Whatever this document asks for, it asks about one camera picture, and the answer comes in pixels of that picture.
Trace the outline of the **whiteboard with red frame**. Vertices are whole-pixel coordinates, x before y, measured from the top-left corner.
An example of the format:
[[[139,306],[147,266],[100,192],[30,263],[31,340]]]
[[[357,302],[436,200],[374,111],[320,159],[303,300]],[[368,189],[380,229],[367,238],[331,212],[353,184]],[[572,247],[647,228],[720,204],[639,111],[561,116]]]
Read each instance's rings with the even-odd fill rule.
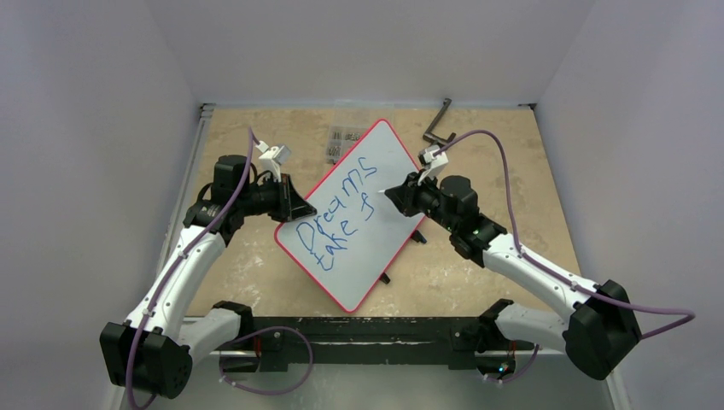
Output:
[[[306,200],[318,214],[281,224],[279,247],[345,312],[356,311],[420,226],[379,190],[418,166],[390,123],[378,120],[320,179]]]

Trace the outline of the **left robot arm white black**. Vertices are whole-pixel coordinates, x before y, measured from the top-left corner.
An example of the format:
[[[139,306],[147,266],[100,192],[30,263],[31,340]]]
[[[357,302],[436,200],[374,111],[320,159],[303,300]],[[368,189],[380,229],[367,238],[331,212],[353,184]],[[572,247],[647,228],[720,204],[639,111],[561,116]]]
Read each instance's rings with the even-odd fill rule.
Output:
[[[187,385],[194,365],[217,348],[251,346],[260,351],[260,337],[299,331],[283,325],[256,329],[249,306],[221,301],[192,325],[184,316],[202,280],[227,249],[249,216],[268,215],[291,222],[317,210],[295,190],[286,173],[251,179],[255,169],[244,155],[221,156],[206,184],[188,209],[176,254],[163,267],[151,289],[120,323],[109,322],[100,335],[102,355],[112,384],[126,390],[132,408],[135,394],[173,399]]]

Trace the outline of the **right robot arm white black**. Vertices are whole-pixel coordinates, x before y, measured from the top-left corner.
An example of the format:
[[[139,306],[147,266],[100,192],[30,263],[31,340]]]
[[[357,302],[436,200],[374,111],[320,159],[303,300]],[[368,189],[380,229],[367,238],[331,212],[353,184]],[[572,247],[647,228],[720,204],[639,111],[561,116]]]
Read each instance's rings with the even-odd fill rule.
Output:
[[[641,341],[638,320],[624,307],[629,299],[621,285],[613,280],[597,284],[550,261],[535,261],[534,252],[481,213],[466,177],[419,182],[410,173],[383,194],[404,216],[423,215],[448,231],[463,259],[505,276],[550,308],[540,311],[498,300],[478,318],[478,352],[528,342],[562,352],[586,376],[604,380]]]

